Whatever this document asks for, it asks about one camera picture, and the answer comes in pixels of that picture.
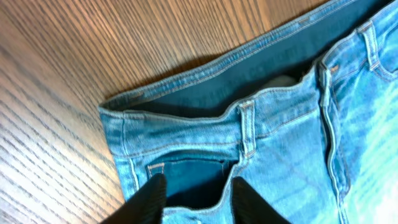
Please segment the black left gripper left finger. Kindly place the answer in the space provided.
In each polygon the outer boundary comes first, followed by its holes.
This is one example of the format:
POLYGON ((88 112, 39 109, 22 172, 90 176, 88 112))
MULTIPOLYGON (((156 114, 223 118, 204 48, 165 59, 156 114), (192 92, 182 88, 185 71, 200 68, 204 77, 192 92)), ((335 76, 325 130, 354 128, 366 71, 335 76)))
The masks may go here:
POLYGON ((166 188, 165 175, 155 174, 101 224, 161 224, 167 201, 166 188))

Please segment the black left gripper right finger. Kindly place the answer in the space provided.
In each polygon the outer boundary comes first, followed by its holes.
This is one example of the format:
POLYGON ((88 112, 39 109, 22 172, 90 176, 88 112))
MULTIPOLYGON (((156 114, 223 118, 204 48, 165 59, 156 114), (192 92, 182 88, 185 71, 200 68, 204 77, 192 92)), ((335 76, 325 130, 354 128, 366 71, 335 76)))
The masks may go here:
POLYGON ((235 224, 290 224, 242 177, 232 181, 231 205, 235 224))

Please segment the light blue denim jeans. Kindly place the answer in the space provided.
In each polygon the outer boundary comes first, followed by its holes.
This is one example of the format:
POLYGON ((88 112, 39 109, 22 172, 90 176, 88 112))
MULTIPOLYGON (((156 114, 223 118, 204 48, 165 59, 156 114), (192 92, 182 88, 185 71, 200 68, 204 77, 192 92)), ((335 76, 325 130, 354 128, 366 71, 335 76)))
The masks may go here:
POLYGON ((167 179, 164 223, 232 223, 242 177, 291 223, 397 222, 397 2, 329 1, 99 106, 125 199, 167 179))

